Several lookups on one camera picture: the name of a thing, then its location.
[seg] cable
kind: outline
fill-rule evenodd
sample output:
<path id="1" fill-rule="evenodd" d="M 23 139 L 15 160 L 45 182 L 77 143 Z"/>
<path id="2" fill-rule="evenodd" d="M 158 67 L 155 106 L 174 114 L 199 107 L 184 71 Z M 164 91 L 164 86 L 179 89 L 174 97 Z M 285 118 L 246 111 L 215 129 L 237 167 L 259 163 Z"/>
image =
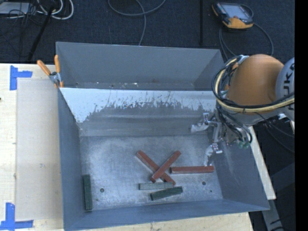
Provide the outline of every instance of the cable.
<path id="1" fill-rule="evenodd" d="M 285 131 L 283 131 L 283 130 L 281 130 L 280 128 L 278 128 L 277 126 L 272 125 L 264 116 L 262 116 L 262 115 L 259 114 L 258 112 L 255 112 L 255 113 L 256 113 L 257 115 L 259 115 L 259 116 L 267 123 L 267 125 L 268 125 L 269 128 L 274 128 L 274 129 L 276 129 L 277 131 L 283 133 L 284 135 L 287 135 L 287 136 L 289 136 L 289 137 L 291 137 L 291 138 L 295 138 L 294 135 L 288 134 L 288 133 L 286 133 Z"/>
<path id="2" fill-rule="evenodd" d="M 110 8 L 111 8 L 113 11 L 115 11 L 116 13 L 121 14 L 121 15 L 125 15 L 125 16 L 141 16 L 141 15 L 143 15 L 143 18 L 144 18 L 144 26 L 143 26 L 143 30 L 142 30 L 142 35 L 141 35 L 140 41 L 139 41 L 139 43 L 138 43 L 138 45 L 140 46 L 140 45 L 141 45 L 141 42 L 142 42 L 142 40 L 143 40 L 143 36 L 144 36 L 144 33 L 145 33 L 145 29 L 146 29 L 146 15 L 149 14 L 149 13 L 152 13 L 152 12 L 154 12 L 154 11 L 156 11 L 156 10 L 158 10 L 161 6 L 163 6 L 163 4 L 165 3 L 166 0 L 163 0 L 163 2 L 162 2 L 160 5 L 158 5 L 157 7 L 155 7 L 154 9 L 151 9 L 151 10 L 149 10 L 149 11 L 144 11 L 144 8 L 143 8 L 142 4 L 141 4 L 138 0 L 135 0 L 135 1 L 136 1 L 136 2 L 138 3 L 138 5 L 141 7 L 142 13 L 123 13 L 123 12 L 121 12 L 121 11 L 118 11 L 118 10 L 116 10 L 116 9 L 111 5 L 110 0 L 108 0 L 108 5 L 110 6 Z"/>
<path id="3" fill-rule="evenodd" d="M 291 150 L 291 149 L 288 148 L 285 144 L 283 144 L 279 139 L 277 139 L 276 136 L 274 136 L 274 135 L 272 134 L 272 132 L 271 132 L 267 127 L 266 127 L 265 130 L 266 130 L 266 131 L 269 133 L 269 135 L 270 135 L 271 137 L 273 137 L 273 139 L 274 139 L 276 142 L 278 142 L 284 149 L 286 149 L 286 150 L 288 150 L 289 152 L 295 154 L 295 151 Z"/>

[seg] black cable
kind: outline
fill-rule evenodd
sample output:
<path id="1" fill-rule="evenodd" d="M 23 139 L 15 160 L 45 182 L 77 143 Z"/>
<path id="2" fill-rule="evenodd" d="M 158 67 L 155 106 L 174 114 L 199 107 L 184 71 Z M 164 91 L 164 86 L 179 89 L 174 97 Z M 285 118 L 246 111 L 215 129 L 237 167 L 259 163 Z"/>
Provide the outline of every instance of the black cable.
<path id="1" fill-rule="evenodd" d="M 276 230 L 279 230 L 279 229 L 282 229 L 282 230 L 284 231 L 284 228 L 283 228 L 282 226 L 273 228 L 273 229 L 271 229 L 270 231 L 276 231 Z"/>
<path id="2" fill-rule="evenodd" d="M 295 151 L 293 151 L 292 149 L 290 149 L 289 147 L 287 147 L 285 144 L 283 144 L 279 139 L 276 138 L 275 135 L 272 134 L 272 132 L 265 127 L 265 131 L 267 131 L 269 133 L 269 135 L 277 142 L 279 143 L 284 149 L 286 149 L 287 151 L 291 152 L 292 154 L 295 154 Z"/>
<path id="3" fill-rule="evenodd" d="M 283 131 L 283 130 L 281 130 L 280 128 L 278 128 L 277 126 L 272 125 L 272 124 L 271 124 L 263 115 L 261 115 L 260 113 L 258 113 L 258 112 L 255 112 L 255 113 L 256 113 L 257 115 L 259 115 L 259 116 L 267 123 L 267 125 L 268 125 L 270 128 L 274 128 L 274 129 L 276 129 L 277 131 L 283 133 L 284 135 L 287 135 L 287 136 L 289 136 L 289 137 L 291 137 L 291 138 L 295 138 L 294 135 L 288 134 L 288 133 L 286 133 L 285 131 Z"/>

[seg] white cable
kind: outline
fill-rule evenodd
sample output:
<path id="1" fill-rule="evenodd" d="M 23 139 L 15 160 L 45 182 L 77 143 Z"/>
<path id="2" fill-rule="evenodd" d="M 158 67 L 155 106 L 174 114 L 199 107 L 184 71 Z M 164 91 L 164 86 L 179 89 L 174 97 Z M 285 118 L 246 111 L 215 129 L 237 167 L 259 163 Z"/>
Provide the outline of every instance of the white cable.
<path id="1" fill-rule="evenodd" d="M 111 8 L 113 11 L 115 11 L 116 13 L 119 13 L 119 14 L 121 14 L 121 15 L 125 15 L 125 16 L 140 16 L 140 15 L 143 15 L 143 18 L 144 18 L 144 26 L 143 26 L 142 36 L 141 36 L 141 38 L 140 38 L 140 40 L 139 40 L 139 44 L 138 44 L 138 45 L 140 46 L 140 45 L 141 45 L 141 42 L 142 42 L 142 40 L 143 40 L 143 36 L 144 36 L 145 29 L 146 29 L 146 15 L 149 14 L 149 13 L 151 13 L 151 12 L 154 12 L 155 10 L 158 10 L 161 6 L 163 6 L 163 4 L 165 3 L 166 0 L 163 0 L 163 2 L 162 2 L 160 5 L 158 5 L 156 8 L 151 9 L 151 10 L 149 10 L 149 11 L 144 11 L 144 8 L 143 8 L 142 4 L 141 4 L 138 0 L 135 0 L 135 1 L 139 4 L 139 6 L 140 6 L 140 8 L 141 8 L 141 10 L 142 10 L 142 13 L 123 13 L 123 12 L 121 12 L 121 11 L 116 10 L 116 9 L 111 5 L 110 0 L 108 0 L 108 4 L 109 4 L 110 8 Z"/>
<path id="2" fill-rule="evenodd" d="M 37 0 L 37 2 L 39 4 L 40 8 L 44 11 L 44 14 L 48 14 L 48 12 L 40 4 L 39 0 Z M 72 0 L 69 0 L 69 2 L 71 4 L 72 11 L 71 11 L 71 13 L 67 17 L 57 17 L 57 16 L 54 16 L 54 14 L 59 13 L 62 10 L 62 8 L 63 8 L 63 1 L 60 0 L 60 2 L 61 2 L 61 7 L 60 7 L 60 9 L 58 11 L 56 11 L 56 12 L 51 14 L 52 18 L 57 19 L 57 20 L 67 20 L 67 19 L 71 18 L 73 16 L 73 14 L 74 14 L 74 5 L 73 5 L 73 1 Z"/>

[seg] electronic device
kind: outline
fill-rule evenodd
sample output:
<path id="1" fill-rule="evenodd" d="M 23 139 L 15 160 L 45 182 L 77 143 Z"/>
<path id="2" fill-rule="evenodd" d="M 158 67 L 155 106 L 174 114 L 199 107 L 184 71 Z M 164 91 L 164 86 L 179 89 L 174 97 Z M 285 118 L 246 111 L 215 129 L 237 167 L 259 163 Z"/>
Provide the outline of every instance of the electronic device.
<path id="1" fill-rule="evenodd" d="M 216 2 L 212 4 L 212 9 L 230 30 L 247 30 L 254 24 L 252 17 L 240 4 Z"/>

